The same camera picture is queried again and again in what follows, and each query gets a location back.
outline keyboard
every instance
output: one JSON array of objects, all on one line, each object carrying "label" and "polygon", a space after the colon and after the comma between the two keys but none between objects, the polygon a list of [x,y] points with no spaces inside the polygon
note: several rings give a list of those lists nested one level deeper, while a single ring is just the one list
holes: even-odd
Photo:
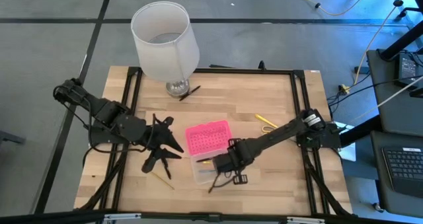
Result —
[{"label": "keyboard", "polygon": [[394,191],[423,198],[422,150],[409,147],[382,148]]}]

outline lamp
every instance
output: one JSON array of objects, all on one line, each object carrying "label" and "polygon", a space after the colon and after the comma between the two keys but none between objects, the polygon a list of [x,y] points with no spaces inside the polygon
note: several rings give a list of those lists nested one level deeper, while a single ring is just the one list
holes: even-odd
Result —
[{"label": "lamp", "polygon": [[131,30],[143,72],[166,82],[171,96],[186,94],[200,51],[185,8],[172,2],[150,3],[135,13]]}]

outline wooden table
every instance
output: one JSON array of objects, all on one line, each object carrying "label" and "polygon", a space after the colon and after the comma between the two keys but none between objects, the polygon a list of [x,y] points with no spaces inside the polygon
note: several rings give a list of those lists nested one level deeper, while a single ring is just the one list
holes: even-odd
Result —
[{"label": "wooden table", "polygon": [[[117,101],[122,99],[127,71],[128,67],[110,68],[104,98]],[[318,109],[324,119],[330,120],[320,72],[305,71],[305,78],[311,107]],[[153,170],[175,190],[171,190],[152,174],[142,173],[141,166],[149,152],[128,153],[119,210],[310,215],[301,151],[294,142],[283,141],[257,157],[245,170],[249,176],[248,184],[230,184],[208,194],[210,183],[197,185],[194,181],[184,135],[186,128],[227,120],[233,137],[258,137],[262,135],[261,127],[264,123],[258,121],[254,114],[260,114],[276,125],[284,125],[295,117],[289,76],[194,73],[190,82],[191,87],[201,85],[201,88],[179,102],[167,94],[164,83],[143,75],[136,116],[145,118],[148,124],[151,123],[153,113],[161,120],[172,116],[174,123],[170,129],[186,152],[180,154],[181,160],[168,160],[172,180],[167,179],[161,162],[157,162]],[[299,81],[297,88],[303,107]],[[110,149],[110,144],[101,144],[99,148]],[[320,149],[319,153],[326,185],[344,209],[351,211],[338,155],[330,149]],[[104,180],[107,163],[108,154],[89,153],[75,207],[85,204],[94,194]],[[112,184],[107,207],[111,206],[113,189]],[[317,209],[322,212],[316,185],[314,191]]]}]

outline black desk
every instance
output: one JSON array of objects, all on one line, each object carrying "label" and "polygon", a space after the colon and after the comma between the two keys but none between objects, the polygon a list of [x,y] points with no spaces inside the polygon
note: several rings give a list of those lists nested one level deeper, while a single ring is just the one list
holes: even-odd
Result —
[{"label": "black desk", "polygon": [[423,217],[423,198],[400,194],[392,189],[381,150],[383,147],[392,146],[416,147],[421,145],[423,147],[423,138],[379,131],[372,131],[370,138],[373,143],[373,153],[375,154],[377,173],[379,175],[379,180],[376,180],[376,186],[381,208],[386,209],[390,213]]},{"label": "black desk", "polygon": [[[394,79],[395,62],[382,60],[375,50],[367,52],[367,60],[373,83]],[[385,83],[374,87],[376,101],[379,104],[392,94],[401,90],[394,83]],[[423,137],[423,98],[412,98],[408,92],[398,94],[395,98],[379,107],[379,115],[356,126],[341,135],[343,145],[369,135],[370,131],[386,131],[404,135]]]}]

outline lamp base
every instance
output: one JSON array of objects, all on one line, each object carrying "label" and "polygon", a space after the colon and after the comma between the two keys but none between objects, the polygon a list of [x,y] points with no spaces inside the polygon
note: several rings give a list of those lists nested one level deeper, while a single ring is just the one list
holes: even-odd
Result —
[{"label": "lamp base", "polygon": [[187,80],[166,83],[166,90],[169,95],[179,98],[190,90],[190,82]]}]

